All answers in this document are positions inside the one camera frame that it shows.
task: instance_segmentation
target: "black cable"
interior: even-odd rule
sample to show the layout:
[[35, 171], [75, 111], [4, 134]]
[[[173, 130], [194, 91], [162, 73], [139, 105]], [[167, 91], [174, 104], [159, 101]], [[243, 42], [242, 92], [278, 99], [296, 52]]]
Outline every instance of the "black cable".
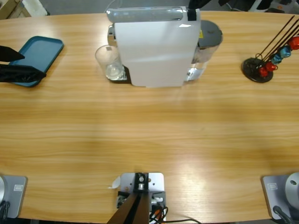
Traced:
[[195, 223], [201, 224], [198, 220], [194, 218], [188, 218], [188, 219], [181, 219], [181, 220], [171, 220], [171, 221], [164, 221], [164, 218], [167, 215], [168, 207], [161, 207], [161, 206], [154, 206], [153, 211], [149, 215], [149, 222], [154, 222], [154, 224], [160, 224], [160, 223], [183, 223], [188, 221], [193, 221]]
[[294, 220], [285, 214], [279, 206], [274, 206], [273, 211], [278, 214], [278, 216], [286, 223], [286, 224], [294, 224]]
[[158, 223], [182, 223], [182, 222], [188, 222], [188, 221], [193, 221], [198, 224], [201, 224], [201, 222], [197, 221], [194, 218], [188, 218], [188, 219], [182, 219], [182, 220], [172, 220], [172, 221], [159, 221]]

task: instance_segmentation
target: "coffee machine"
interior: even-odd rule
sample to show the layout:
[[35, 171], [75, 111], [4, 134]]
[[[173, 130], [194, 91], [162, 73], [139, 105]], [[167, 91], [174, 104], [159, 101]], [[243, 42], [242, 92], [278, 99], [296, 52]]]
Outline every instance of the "coffee machine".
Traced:
[[118, 8], [108, 9], [107, 16], [113, 23], [108, 44], [117, 47], [126, 75], [114, 81], [146, 87], [183, 85], [198, 46], [199, 9]]

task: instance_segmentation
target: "capsule stand base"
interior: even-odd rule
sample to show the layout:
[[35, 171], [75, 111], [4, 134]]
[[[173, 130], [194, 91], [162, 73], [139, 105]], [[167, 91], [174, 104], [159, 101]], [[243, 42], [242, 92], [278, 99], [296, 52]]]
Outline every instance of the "capsule stand base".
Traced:
[[243, 74], [251, 81], [266, 83], [273, 78], [273, 72], [269, 71], [266, 77], [261, 77], [257, 69], [257, 66], [261, 63], [261, 61], [262, 60], [258, 58], [249, 58], [242, 63], [241, 69]]

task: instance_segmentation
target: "wooden table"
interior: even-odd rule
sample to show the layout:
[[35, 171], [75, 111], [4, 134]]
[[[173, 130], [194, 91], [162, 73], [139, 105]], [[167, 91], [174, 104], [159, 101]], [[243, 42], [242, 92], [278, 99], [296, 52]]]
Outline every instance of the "wooden table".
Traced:
[[0, 44], [63, 40], [32, 89], [0, 84], [0, 172], [25, 175], [21, 217], [106, 222], [124, 172], [162, 172], [169, 218], [204, 223], [269, 218], [260, 178], [299, 170], [299, 52], [258, 84], [241, 72], [290, 18], [203, 12], [224, 41], [204, 75], [181, 88], [106, 80], [94, 58], [104, 14], [0, 21]]

